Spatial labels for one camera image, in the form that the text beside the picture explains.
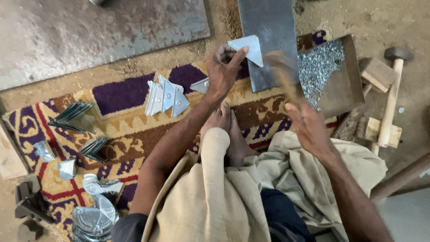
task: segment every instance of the hammer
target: hammer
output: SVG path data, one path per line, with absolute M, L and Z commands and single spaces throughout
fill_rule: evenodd
M 278 84 L 281 86 L 284 95 L 288 97 L 288 102 L 299 108 L 300 93 L 298 93 L 296 86 L 300 84 L 298 84 L 291 75 L 291 73 L 296 71 L 293 61 L 286 57 L 280 50 L 268 52 L 264 57 L 264 61 L 272 67 Z
M 394 112 L 396 110 L 397 95 L 399 94 L 400 79 L 402 78 L 403 63 L 414 58 L 411 52 L 400 47 L 386 49 L 384 57 L 394 62 L 393 69 L 397 73 L 397 78 L 390 87 L 387 103 L 385 104 L 384 117 L 382 118 L 378 137 L 378 146 L 380 147 L 388 147 L 391 124 L 393 123 Z

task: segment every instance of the hand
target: hand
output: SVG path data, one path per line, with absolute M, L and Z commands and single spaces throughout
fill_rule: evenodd
M 291 103 L 285 104 L 301 146 L 322 163 L 335 160 L 339 152 L 330 141 L 324 117 L 312 109 L 306 100 L 301 102 L 300 109 L 301 113 Z
M 221 102 L 227 96 L 236 80 L 240 63 L 246 58 L 248 50 L 249 47 L 246 46 L 236 52 L 224 44 L 208 57 L 206 66 L 210 85 L 206 97 L 212 101 Z

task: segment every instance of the dusty floor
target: dusty floor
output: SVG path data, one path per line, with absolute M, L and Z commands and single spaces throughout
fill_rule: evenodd
M 235 0 L 209 1 L 214 33 L 208 39 L 0 92 L 0 112 L 203 59 L 217 45 L 241 37 L 240 19 L 235 5 Z M 353 34 L 359 57 L 371 56 L 383 60 L 385 49 L 391 46 L 405 47 L 414 52 L 415 59 L 403 70 L 397 101 L 397 106 L 404 107 L 405 112 L 397 113 L 394 117 L 394 124 L 403 128 L 403 143 L 398 149 L 381 149 L 380 156 L 387 161 L 389 177 L 430 152 L 430 85 L 427 84 L 430 79 L 430 2 L 297 0 L 296 12 L 298 35 L 319 29 L 326 30 L 332 38 Z M 370 92 L 366 99 L 365 115 L 381 119 L 385 98 L 384 94 Z M 414 180 L 405 189 L 428 184 L 430 176 Z M 13 188 L 11 181 L 0 182 L 0 209 L 4 218 L 8 218 L 0 220 L 0 236 L 12 242 L 16 239 L 16 228 L 21 223 L 13 218 Z

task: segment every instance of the bare foot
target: bare foot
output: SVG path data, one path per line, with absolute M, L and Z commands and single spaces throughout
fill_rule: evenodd
M 230 160 L 230 166 L 239 168 L 243 165 L 244 158 L 252 155 L 259 155 L 260 152 L 249 147 L 237 124 L 234 111 L 231 110 L 230 112 L 230 130 L 228 131 L 230 147 L 228 148 L 227 157 Z
M 200 129 L 200 143 L 202 142 L 206 131 L 216 127 L 221 128 L 226 132 L 230 129 L 230 106 L 227 102 L 223 102 L 220 107 L 211 114 L 205 125 Z

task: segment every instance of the red stripe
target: red stripe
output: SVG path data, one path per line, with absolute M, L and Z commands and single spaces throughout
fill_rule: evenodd
M 84 188 L 79 188 L 78 189 L 79 193 L 84 192 L 84 191 L 85 191 Z M 57 193 L 57 194 L 54 194 L 54 195 L 52 195 L 51 193 L 45 192 L 43 190 L 41 190 L 41 192 L 42 192 L 42 194 L 45 197 L 47 197 L 50 200 L 57 200 L 57 199 L 61 199 L 61 198 L 64 198 L 64 197 L 70 197 L 70 196 L 73 196 L 73 195 L 76 194 L 75 190 L 66 191 L 66 192 L 60 192 L 60 193 Z
M 329 128 L 336 127 L 338 124 L 339 124 L 339 122 L 334 121 L 334 122 L 326 124 L 326 127 L 329 129 Z
M 61 148 L 57 142 L 57 138 L 55 137 L 54 133 L 49 128 L 49 126 L 46 124 L 45 116 L 43 115 L 42 110 L 39 107 L 39 104 L 36 104 L 36 111 L 37 111 L 37 114 L 39 115 L 39 118 L 40 118 L 40 121 L 42 122 L 43 127 L 46 130 L 46 134 L 48 135 L 48 137 L 50 139 L 50 142 L 49 142 L 50 146 L 57 150 L 57 153 L 60 156 L 61 160 L 65 160 L 66 157 L 64 156 L 63 151 L 61 150 Z M 39 172 L 39 177 L 41 180 L 42 180 L 42 177 L 45 173 L 45 169 L 46 169 L 46 165 L 45 165 L 45 167 L 43 167 L 43 164 L 42 164 L 42 167 L 40 168 L 40 172 Z M 72 184 L 72 187 L 73 187 L 73 193 L 76 194 L 78 197 L 80 206 L 85 207 L 85 201 L 84 201 L 83 197 L 81 196 L 82 192 L 80 191 L 80 189 L 76 185 L 75 179 L 71 179 L 70 183 Z
M 120 178 L 120 182 L 134 181 L 134 180 L 137 180 L 137 178 L 138 178 L 137 175 L 132 175 L 129 177 Z
M 268 140 L 263 140 L 263 141 L 260 141 L 260 142 L 254 143 L 254 144 L 249 144 L 249 147 L 251 147 L 251 149 L 255 149 L 255 148 L 258 148 L 260 146 L 265 146 L 265 145 L 269 144 L 271 140 L 272 139 L 268 139 Z

